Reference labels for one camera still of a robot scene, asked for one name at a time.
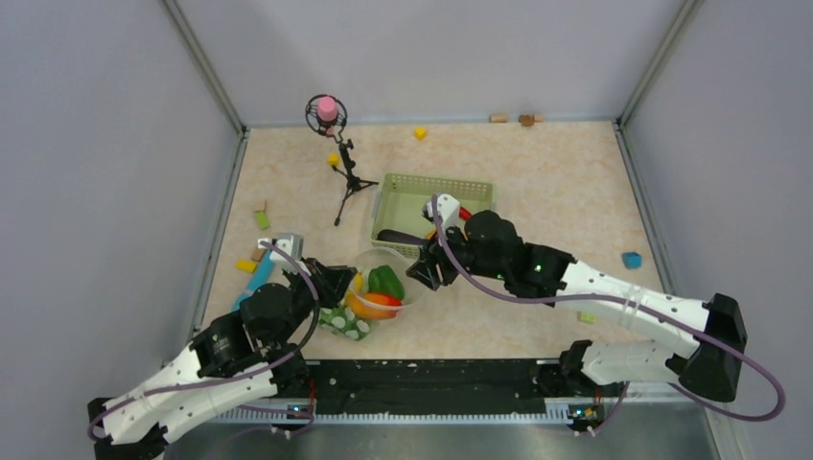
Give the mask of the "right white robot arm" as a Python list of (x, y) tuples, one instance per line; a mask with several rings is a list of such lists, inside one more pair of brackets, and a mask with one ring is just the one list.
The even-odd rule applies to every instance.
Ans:
[(622, 381), (678, 383), (707, 400), (735, 400), (748, 341), (738, 302), (722, 293), (696, 300), (625, 282), (568, 252), (524, 241), (512, 222), (486, 210), (458, 222), (454, 208), (424, 219), (435, 233), (407, 275), (431, 290), (457, 277), (503, 302), (591, 314), (644, 335), (628, 343), (574, 342), (560, 356), (575, 395)]

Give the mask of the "blue toy block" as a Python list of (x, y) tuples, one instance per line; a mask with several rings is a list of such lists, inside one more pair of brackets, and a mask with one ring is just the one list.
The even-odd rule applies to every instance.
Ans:
[(642, 267), (642, 255), (635, 251), (627, 251), (621, 254), (621, 260), (626, 269), (639, 269)]

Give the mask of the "clear zip top bag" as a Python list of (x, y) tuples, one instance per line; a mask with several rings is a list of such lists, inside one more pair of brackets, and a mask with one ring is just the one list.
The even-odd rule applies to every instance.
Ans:
[(407, 276), (412, 264), (413, 260), (386, 247), (359, 254), (349, 287), (335, 307), (320, 310), (318, 326), (331, 334), (361, 341), (380, 323), (396, 319), (423, 295), (424, 286)]

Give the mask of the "purple toy eggplant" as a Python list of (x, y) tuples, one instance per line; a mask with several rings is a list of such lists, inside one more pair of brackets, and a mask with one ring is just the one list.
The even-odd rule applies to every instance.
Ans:
[(381, 230), (377, 234), (376, 240), (381, 241), (381, 242), (392, 242), (392, 243), (398, 243), (398, 244), (408, 244), (408, 245), (417, 245), (417, 246), (422, 245), (426, 241), (425, 238), (417, 237), (417, 236), (414, 236), (414, 235), (410, 235), (408, 233), (404, 233), (404, 232), (397, 231), (397, 230), (392, 230), (392, 229), (383, 229), (383, 230)]

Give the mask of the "green toy bell pepper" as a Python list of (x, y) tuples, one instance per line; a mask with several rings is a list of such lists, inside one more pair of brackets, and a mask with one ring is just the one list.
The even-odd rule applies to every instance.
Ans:
[(387, 294), (400, 301), (403, 301), (406, 297), (403, 283), (398, 278), (395, 270), (387, 264), (370, 270), (367, 285), (370, 292)]

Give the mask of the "blue cylinder toy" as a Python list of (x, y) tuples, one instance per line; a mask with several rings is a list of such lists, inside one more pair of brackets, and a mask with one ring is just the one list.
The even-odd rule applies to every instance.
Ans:
[(243, 291), (237, 296), (233, 306), (232, 311), (237, 311), (240, 308), (241, 302), (248, 298), (251, 294), (254, 293), (262, 285), (266, 284), (271, 274), (273, 273), (275, 268), (275, 263), (270, 259), (269, 256), (265, 256), (258, 264), (258, 267), (255, 271), (251, 274), (247, 284), (245, 285)]

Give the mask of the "green toy cabbage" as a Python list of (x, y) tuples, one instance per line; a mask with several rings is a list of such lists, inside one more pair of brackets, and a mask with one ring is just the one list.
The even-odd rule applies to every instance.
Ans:
[(331, 334), (354, 341), (364, 340), (378, 326), (378, 320), (363, 319), (355, 315), (348, 307), (321, 309), (318, 326)]

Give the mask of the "pink microphone on tripod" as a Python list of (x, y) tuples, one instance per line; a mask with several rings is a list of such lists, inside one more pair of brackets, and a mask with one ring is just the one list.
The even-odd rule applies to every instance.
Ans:
[(312, 96), (306, 103), (305, 119), (311, 132), (332, 140), (337, 146), (337, 159), (331, 159), (329, 164), (334, 173), (345, 179), (344, 194), (334, 220), (334, 226), (338, 227), (349, 198), (378, 186), (379, 182), (363, 179), (355, 172), (357, 162), (351, 157), (355, 146), (350, 138), (343, 135), (348, 123), (348, 112), (340, 99), (329, 94)]

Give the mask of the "red orange toy pepper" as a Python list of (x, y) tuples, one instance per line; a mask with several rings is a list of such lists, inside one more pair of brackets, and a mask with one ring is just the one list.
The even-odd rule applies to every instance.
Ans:
[(345, 296), (345, 303), (355, 316), (369, 320), (393, 319), (403, 306), (402, 301), (392, 296), (374, 292), (362, 296), (349, 292)]

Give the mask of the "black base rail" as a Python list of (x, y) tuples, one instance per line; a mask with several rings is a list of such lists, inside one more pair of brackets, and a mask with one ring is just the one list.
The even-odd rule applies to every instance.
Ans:
[(543, 414), (565, 398), (616, 395), (554, 359), (322, 359), (287, 378), (274, 403), (318, 415), (491, 416)]

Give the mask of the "green wooden block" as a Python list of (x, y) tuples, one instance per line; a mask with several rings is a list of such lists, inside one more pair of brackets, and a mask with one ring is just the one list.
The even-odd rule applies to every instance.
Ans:
[(254, 211), (253, 217), (259, 230), (267, 230), (270, 227), (270, 222), (265, 211)]

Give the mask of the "yellow wooden block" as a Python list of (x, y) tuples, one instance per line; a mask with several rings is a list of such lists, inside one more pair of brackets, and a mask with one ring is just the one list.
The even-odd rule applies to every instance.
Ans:
[(256, 271), (257, 266), (258, 266), (258, 264), (256, 262), (253, 262), (251, 260), (246, 260), (246, 259), (239, 259), (235, 263), (235, 267), (238, 270), (240, 270), (242, 272), (245, 272), (245, 273), (250, 273), (250, 274), (253, 274)]

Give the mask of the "brown cork piece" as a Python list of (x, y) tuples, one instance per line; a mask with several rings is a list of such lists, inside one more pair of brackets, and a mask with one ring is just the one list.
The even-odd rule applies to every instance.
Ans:
[(536, 119), (532, 114), (523, 114), (518, 117), (518, 122), (523, 127), (532, 127), (536, 124)]

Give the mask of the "brown wooden block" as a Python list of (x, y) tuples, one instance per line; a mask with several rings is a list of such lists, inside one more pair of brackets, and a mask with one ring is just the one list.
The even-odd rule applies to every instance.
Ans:
[(250, 260), (252, 262), (259, 263), (265, 257), (266, 253), (267, 253), (267, 250), (265, 248), (263, 248), (263, 247), (256, 248), (252, 252), (252, 254), (250, 256)]

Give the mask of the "light green plastic basket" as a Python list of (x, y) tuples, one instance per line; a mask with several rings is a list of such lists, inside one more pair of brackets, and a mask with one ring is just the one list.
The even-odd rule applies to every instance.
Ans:
[(497, 187), (491, 182), (433, 177), (407, 173), (387, 173), (379, 184), (371, 218), (370, 243), (387, 247), (408, 259), (419, 256), (421, 243), (383, 240), (383, 230), (393, 230), (423, 239), (432, 225), (422, 209), (434, 194), (449, 194), (471, 213), (496, 208)]

